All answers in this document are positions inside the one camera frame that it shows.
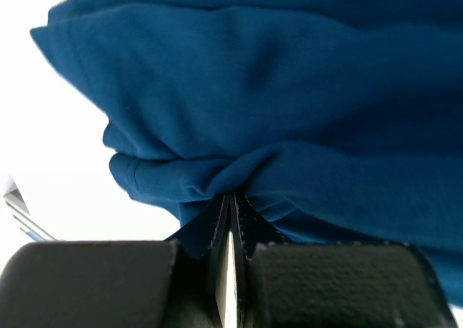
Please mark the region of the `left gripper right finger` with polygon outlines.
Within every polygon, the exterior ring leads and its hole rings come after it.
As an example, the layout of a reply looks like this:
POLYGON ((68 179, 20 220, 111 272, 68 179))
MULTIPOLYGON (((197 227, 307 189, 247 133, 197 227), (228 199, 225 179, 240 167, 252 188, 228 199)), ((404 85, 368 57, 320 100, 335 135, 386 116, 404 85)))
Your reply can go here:
POLYGON ((401 243, 294 243, 230 198, 240 327, 455 327, 427 258, 401 243))

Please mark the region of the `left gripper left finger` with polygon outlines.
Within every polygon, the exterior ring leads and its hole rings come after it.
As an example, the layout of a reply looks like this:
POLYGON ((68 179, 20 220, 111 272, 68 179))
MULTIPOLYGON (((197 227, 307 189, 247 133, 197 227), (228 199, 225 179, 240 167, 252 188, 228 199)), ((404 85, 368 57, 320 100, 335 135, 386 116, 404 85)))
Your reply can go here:
POLYGON ((229 198, 162 241, 39 242, 1 274, 3 327, 222 327, 229 198))

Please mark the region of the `navy blue t-shirt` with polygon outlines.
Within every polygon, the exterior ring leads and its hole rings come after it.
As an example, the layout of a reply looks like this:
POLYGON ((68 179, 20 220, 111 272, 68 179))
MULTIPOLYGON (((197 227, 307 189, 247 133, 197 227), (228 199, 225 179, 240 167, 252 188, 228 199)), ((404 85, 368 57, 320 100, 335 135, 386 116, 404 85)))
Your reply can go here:
POLYGON ((181 224, 241 190, 291 239, 418 246, 462 304, 462 0, 66 0, 31 38, 181 224))

